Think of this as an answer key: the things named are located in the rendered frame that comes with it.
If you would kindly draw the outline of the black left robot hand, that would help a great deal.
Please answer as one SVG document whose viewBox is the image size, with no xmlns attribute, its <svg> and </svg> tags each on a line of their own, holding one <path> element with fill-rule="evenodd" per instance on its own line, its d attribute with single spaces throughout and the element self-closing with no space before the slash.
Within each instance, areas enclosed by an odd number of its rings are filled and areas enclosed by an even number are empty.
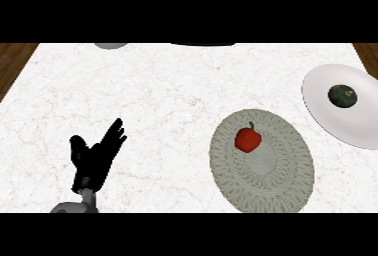
<svg viewBox="0 0 378 256">
<path fill-rule="evenodd" d="M 91 147 L 78 135 L 70 137 L 70 161 L 76 168 L 70 188 L 73 193 L 79 193 L 84 189 L 93 192 L 101 189 L 112 161 L 125 139 L 121 119 L 113 121 L 100 142 Z"/>
</svg>

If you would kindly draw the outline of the grey woven round placemat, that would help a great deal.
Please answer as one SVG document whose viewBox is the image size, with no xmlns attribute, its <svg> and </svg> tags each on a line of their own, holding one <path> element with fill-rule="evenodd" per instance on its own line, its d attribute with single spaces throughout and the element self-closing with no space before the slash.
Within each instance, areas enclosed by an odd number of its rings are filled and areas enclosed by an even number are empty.
<svg viewBox="0 0 378 256">
<path fill-rule="evenodd" d="M 261 135 L 261 144 L 248 153 L 234 147 L 242 128 Z M 209 143 L 209 168 L 223 197 L 240 212 L 293 213 L 305 206 L 313 158 L 301 134 L 271 112 L 243 109 L 223 119 Z"/>
</svg>

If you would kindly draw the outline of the white round plate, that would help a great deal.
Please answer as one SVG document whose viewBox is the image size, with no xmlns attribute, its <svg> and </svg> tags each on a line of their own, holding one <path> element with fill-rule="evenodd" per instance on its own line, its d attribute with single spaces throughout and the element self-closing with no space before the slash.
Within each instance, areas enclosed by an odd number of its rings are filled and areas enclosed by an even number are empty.
<svg viewBox="0 0 378 256">
<path fill-rule="evenodd" d="M 348 86 L 357 96 L 348 108 L 335 106 L 329 89 Z M 308 113 L 324 131 L 354 147 L 378 150 L 378 80 L 342 64 L 316 67 L 302 80 L 302 100 Z"/>
</svg>

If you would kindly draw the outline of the dark green round squash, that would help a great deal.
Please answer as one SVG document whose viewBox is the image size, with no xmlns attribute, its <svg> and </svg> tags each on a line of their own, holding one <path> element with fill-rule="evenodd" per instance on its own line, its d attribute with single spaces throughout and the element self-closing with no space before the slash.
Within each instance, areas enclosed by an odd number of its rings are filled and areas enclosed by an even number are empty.
<svg viewBox="0 0 378 256">
<path fill-rule="evenodd" d="M 357 94 L 347 85 L 333 85 L 327 91 L 327 99 L 339 108 L 350 108 L 357 102 Z"/>
</svg>

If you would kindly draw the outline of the red bell pepper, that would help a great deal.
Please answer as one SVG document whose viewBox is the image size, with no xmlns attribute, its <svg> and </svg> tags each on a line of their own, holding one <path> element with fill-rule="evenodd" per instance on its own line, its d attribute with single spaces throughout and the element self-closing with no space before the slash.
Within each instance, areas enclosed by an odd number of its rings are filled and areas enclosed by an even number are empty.
<svg viewBox="0 0 378 256">
<path fill-rule="evenodd" d="M 234 147 L 243 153 L 251 153 L 259 146 L 261 141 L 262 141 L 262 137 L 254 129 L 254 123 L 249 123 L 249 126 L 245 128 L 240 128 L 236 133 Z"/>
</svg>

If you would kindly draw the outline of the grey round object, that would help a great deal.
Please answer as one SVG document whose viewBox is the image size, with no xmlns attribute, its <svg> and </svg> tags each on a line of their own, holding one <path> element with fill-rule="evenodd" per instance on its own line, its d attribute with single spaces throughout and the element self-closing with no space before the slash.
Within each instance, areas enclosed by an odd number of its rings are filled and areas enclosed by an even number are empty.
<svg viewBox="0 0 378 256">
<path fill-rule="evenodd" d="M 128 43 L 94 43 L 100 49 L 113 50 L 124 47 Z"/>
</svg>

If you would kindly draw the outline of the black flat object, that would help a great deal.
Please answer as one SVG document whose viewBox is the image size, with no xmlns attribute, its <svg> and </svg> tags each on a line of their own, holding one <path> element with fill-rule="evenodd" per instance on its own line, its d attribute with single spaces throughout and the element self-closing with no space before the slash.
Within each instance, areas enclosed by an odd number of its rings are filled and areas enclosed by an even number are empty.
<svg viewBox="0 0 378 256">
<path fill-rule="evenodd" d="M 171 43 L 171 44 L 187 46 L 187 47 L 227 47 L 227 46 L 233 46 L 236 43 Z"/>
</svg>

